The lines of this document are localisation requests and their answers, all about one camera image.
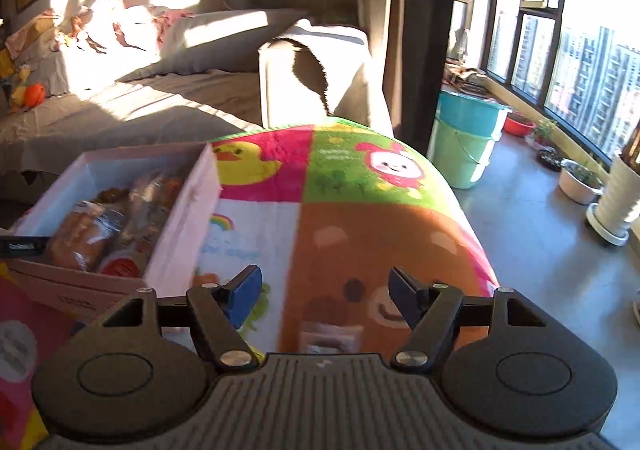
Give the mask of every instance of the pink bag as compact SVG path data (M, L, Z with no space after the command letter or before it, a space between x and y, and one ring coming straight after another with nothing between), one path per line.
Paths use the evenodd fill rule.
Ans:
M30 450L47 435L31 399L31 377L75 324L32 302L0 262L0 448Z

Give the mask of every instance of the orange toy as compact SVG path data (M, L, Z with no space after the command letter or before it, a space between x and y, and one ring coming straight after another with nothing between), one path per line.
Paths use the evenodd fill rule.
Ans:
M33 109L33 107L39 106L46 96L46 91L42 84L33 84L27 87L24 91L24 105Z

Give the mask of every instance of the concrete floor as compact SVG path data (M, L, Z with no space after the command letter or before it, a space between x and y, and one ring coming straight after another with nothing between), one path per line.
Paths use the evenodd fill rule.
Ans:
M523 140L503 134L482 179L455 191L503 286L517 289L602 354L618 397L602 435L640 450L640 326L630 300L640 259L586 225L586 207L558 188Z

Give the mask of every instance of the cardboard box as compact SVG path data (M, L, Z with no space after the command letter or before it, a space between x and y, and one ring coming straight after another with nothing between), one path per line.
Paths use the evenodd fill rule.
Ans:
M13 259L9 270L36 302L91 320L139 287L158 296L183 295L191 285L209 218L220 196L216 157L209 143L95 150L78 157L43 195L15 231L16 236L52 236L72 207L112 187L131 188L157 169L189 173L142 279L66 270Z

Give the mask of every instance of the white flower pot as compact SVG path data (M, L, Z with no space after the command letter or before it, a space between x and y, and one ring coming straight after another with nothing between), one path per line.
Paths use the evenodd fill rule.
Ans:
M581 181L578 181L574 175L566 169L566 167L570 167L571 165L577 166L578 164L568 159L565 159L562 163L562 172L560 172L558 185L570 199L581 205L588 205L597 196L602 195L602 187L599 189L591 188Z
M595 219L616 237L625 237L640 216L640 176L616 156Z

